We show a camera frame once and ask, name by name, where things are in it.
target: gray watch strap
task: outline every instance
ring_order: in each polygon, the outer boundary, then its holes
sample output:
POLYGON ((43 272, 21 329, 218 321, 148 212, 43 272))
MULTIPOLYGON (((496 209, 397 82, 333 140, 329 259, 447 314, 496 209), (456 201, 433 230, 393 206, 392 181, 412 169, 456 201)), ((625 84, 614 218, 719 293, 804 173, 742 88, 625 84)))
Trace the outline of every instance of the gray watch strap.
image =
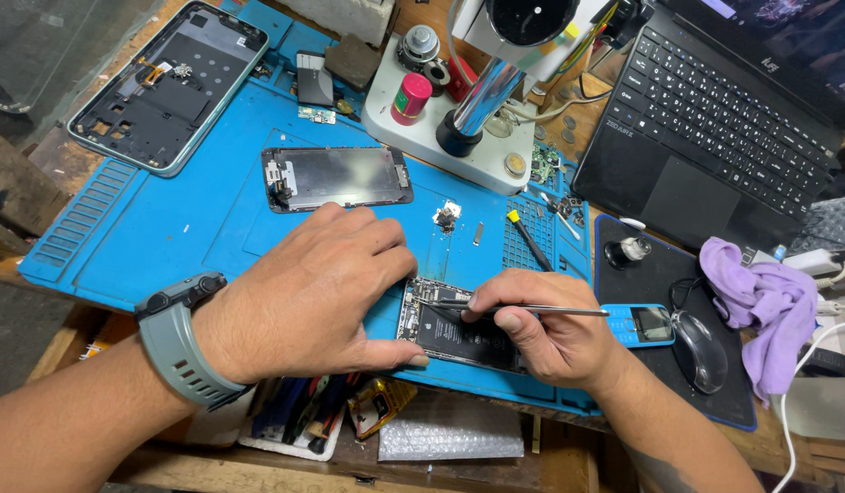
POLYGON ((182 396, 212 408, 247 389, 206 362, 191 328, 191 310, 184 304, 140 320, 139 333, 157 372, 182 396))

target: computer mouse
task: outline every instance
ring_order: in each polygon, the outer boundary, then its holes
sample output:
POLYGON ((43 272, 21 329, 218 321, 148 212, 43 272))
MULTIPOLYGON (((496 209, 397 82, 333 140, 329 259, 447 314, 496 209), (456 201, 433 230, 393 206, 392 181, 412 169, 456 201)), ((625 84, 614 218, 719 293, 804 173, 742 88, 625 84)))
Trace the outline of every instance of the computer mouse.
POLYGON ((684 309, 672 314, 675 344, 672 351, 687 381, 703 394, 711 395, 726 381, 726 351, 700 322, 684 309))

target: hand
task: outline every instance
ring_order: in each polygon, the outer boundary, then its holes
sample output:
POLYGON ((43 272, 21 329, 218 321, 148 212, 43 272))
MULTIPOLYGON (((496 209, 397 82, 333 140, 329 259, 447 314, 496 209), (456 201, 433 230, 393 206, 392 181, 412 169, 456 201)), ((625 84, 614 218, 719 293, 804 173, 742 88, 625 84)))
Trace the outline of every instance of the hand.
MULTIPOLYGON (((583 281, 555 272, 509 268, 483 283, 469 300, 466 321, 496 304, 546 304, 598 309, 592 290, 583 281)), ((541 315, 515 306, 495 313, 501 327, 523 353, 526 366, 538 380, 559 387, 594 391, 614 384, 618 358, 629 355, 601 317, 541 315)))
POLYGON ((327 203, 198 308, 193 327, 213 369, 236 383, 428 364, 409 341, 368 340, 362 319, 416 272, 394 219, 327 203))

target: pink container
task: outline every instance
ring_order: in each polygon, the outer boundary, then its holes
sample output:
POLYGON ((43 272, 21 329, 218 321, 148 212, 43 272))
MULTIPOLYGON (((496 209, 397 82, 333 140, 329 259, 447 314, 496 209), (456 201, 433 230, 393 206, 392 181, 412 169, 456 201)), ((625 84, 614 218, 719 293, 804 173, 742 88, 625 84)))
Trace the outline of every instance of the pink container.
POLYGON ((420 73, 408 73, 401 81, 398 94, 392 104, 392 118, 404 125, 411 126, 422 113, 422 108, 431 97, 431 83, 420 73))

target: purple cloth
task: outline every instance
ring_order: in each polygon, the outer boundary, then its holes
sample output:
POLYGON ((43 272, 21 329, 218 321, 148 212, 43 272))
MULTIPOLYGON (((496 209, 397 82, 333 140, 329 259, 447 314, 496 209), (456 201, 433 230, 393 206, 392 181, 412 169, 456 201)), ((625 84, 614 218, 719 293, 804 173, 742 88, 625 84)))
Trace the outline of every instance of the purple cloth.
POLYGON ((743 267, 741 260, 739 247, 720 238, 710 238, 699 253, 703 272, 729 309, 727 324, 757 331, 742 348, 742 361, 768 408, 769 394, 787 393, 797 353, 815 330, 818 289, 809 274, 794 268, 773 262, 743 267))

